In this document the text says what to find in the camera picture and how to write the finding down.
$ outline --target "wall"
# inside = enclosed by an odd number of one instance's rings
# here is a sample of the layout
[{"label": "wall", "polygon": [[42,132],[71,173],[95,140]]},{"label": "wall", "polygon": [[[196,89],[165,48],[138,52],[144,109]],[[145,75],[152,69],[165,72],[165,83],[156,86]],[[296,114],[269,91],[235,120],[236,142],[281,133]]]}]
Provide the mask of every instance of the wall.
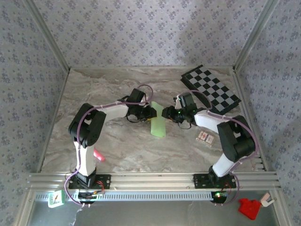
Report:
[{"label": "wall", "polygon": [[233,65],[266,0],[35,0],[68,65]]},{"label": "wall", "polygon": [[301,3],[281,1],[240,78],[296,225],[301,225]]},{"label": "wall", "polygon": [[11,225],[35,171],[65,78],[31,15],[0,0],[0,225]]}]

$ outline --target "black mounting plate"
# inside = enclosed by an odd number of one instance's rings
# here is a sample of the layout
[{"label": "black mounting plate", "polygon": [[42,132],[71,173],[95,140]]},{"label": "black mounting plate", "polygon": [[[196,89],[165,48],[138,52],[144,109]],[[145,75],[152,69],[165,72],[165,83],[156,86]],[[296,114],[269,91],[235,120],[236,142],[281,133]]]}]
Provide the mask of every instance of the black mounting plate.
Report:
[{"label": "black mounting plate", "polygon": [[[95,182],[89,189],[101,190],[102,186],[99,185],[98,183],[96,183],[96,181],[101,181],[103,183],[104,188],[109,189],[110,184],[111,184],[111,175],[110,174],[96,174]],[[80,185],[80,183],[75,175],[73,177],[71,177],[71,179],[70,179],[69,189],[83,189],[83,186]]]},{"label": "black mounting plate", "polygon": [[219,178],[219,181],[213,184],[208,177],[207,173],[200,173],[193,175],[193,182],[195,189],[202,189],[202,188],[236,188],[236,182],[234,176],[226,175],[222,178]]}]

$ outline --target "green block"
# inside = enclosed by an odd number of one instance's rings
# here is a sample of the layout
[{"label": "green block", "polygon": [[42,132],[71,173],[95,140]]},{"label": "green block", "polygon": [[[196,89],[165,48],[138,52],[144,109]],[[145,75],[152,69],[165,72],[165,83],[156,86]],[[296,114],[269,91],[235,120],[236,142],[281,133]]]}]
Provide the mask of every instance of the green block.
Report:
[{"label": "green block", "polygon": [[151,102],[151,107],[157,111],[157,117],[150,120],[150,133],[156,137],[165,137],[165,119],[162,117],[164,107],[154,101]]},{"label": "green block", "polygon": [[48,195],[48,207],[54,208],[65,204],[65,191],[60,190],[49,193]]}]

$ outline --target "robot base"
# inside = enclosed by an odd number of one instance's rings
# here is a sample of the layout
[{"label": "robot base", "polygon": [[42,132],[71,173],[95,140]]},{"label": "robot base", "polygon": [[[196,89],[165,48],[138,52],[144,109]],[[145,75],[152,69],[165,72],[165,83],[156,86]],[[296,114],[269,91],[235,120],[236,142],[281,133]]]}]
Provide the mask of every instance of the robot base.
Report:
[{"label": "robot base", "polygon": [[111,184],[110,174],[96,174],[96,170],[88,177],[81,175],[80,173],[71,177],[69,183],[69,189],[95,189],[99,190],[102,186],[96,181],[103,183],[104,189],[109,189]]},{"label": "robot base", "polygon": [[193,182],[195,189],[204,189],[204,188],[236,188],[235,178],[231,175],[226,175],[222,178],[219,178],[217,182],[213,183],[212,180],[209,178],[208,173],[203,174],[194,174],[193,175]]}]

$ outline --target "green sponge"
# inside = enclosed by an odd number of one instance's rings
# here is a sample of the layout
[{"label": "green sponge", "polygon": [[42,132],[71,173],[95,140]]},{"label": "green sponge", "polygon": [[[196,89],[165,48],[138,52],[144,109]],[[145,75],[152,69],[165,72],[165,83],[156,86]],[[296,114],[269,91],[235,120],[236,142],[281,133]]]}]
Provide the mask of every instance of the green sponge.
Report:
[{"label": "green sponge", "polygon": [[150,120],[150,133],[156,137],[165,137],[165,119],[162,117],[164,107],[154,101],[151,102],[151,107],[157,111],[157,117]]}]

